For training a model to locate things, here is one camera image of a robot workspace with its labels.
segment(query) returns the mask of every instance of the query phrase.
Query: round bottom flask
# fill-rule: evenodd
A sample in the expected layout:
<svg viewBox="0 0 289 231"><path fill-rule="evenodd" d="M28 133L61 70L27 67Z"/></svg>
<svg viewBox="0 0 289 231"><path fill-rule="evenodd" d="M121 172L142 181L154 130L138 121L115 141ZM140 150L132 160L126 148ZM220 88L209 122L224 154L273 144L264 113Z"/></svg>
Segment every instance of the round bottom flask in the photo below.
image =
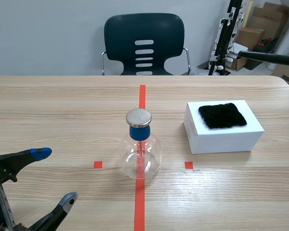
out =
<svg viewBox="0 0 289 231"><path fill-rule="evenodd" d="M151 113L141 108L126 115L130 132L121 141L119 155L123 171L132 178L152 178L160 166L161 148L158 138L151 133L151 120Z"/></svg>

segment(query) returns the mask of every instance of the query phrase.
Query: black sponge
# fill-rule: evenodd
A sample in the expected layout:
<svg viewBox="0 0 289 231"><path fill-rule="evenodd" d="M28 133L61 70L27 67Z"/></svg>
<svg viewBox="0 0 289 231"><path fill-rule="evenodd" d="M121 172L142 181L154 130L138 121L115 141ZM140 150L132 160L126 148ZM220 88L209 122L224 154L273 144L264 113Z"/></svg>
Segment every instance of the black sponge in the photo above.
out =
<svg viewBox="0 0 289 231"><path fill-rule="evenodd" d="M233 103L202 106L199 113L210 129L247 125L245 118Z"/></svg>

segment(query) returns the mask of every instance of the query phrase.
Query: black pole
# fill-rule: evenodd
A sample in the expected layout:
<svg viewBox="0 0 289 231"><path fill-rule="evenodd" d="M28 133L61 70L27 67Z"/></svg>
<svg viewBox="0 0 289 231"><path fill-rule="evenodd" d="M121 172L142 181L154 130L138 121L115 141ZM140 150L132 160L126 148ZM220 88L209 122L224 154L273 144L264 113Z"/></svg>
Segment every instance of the black pole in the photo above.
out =
<svg viewBox="0 0 289 231"><path fill-rule="evenodd" d="M232 10L232 7L233 7L233 3L234 3L234 0L230 0L230 3L229 3L229 6L228 6L228 10L227 10L227 13L231 13L231 10ZM227 34L227 31L229 29L229 26L228 26L228 19L224 19L223 20L223 27L222 27L222 30L221 30L221 33L220 33L220 36L219 36L219 39L218 39L218 42L217 42L217 46L216 46L216 50L215 50L215 54L214 56L219 58L219 55L220 55L220 49L222 49L222 45L223 45L223 40L225 40L225 35ZM213 75L213 72L214 72L214 68L215 68L215 65L216 65L217 61L212 61L211 63L211 68L210 68L210 71L209 71L209 76Z"/></svg>
<svg viewBox="0 0 289 231"><path fill-rule="evenodd" d="M238 55L256 61L269 62L274 64L283 64L289 66L289 56L286 55L252 52L252 51L240 51Z"/></svg>
<svg viewBox="0 0 289 231"><path fill-rule="evenodd" d="M239 12L241 9L241 5L242 5L242 0L234 0L234 7L236 8L236 11L235 11L233 19L230 23L228 33L227 33L226 38L224 40L224 44L221 48L220 59L217 61L218 66L220 66L220 65L223 66L223 70L219 71L220 75L224 75L226 72L226 70L225 70L225 57L226 57L226 54L228 51L228 46L229 46L230 39L232 37L233 30L234 30L235 25L236 25L236 20L237 20L237 17L239 15Z"/></svg>

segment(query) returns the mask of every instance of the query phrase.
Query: metal lid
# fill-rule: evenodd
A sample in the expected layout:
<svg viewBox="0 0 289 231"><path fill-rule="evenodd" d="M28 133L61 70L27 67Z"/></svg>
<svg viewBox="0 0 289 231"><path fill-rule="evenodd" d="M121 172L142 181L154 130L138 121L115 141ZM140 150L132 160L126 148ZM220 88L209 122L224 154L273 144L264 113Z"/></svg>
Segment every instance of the metal lid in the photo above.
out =
<svg viewBox="0 0 289 231"><path fill-rule="evenodd" d="M135 108L126 114L126 122L133 128L144 128L151 123L151 113L142 108Z"/></svg>

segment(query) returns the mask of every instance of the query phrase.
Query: black chair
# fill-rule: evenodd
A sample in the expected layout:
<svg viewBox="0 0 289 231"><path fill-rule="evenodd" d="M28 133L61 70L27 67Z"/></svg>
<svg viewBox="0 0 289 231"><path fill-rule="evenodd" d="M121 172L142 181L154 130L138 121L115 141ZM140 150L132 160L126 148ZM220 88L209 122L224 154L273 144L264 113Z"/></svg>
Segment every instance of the black chair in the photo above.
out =
<svg viewBox="0 0 289 231"><path fill-rule="evenodd" d="M171 13L136 13L109 18L104 26L108 59L121 61L121 75L171 75L164 68L167 59L180 56L186 51L188 73L190 61L188 49L184 48L184 24L180 17Z"/></svg>

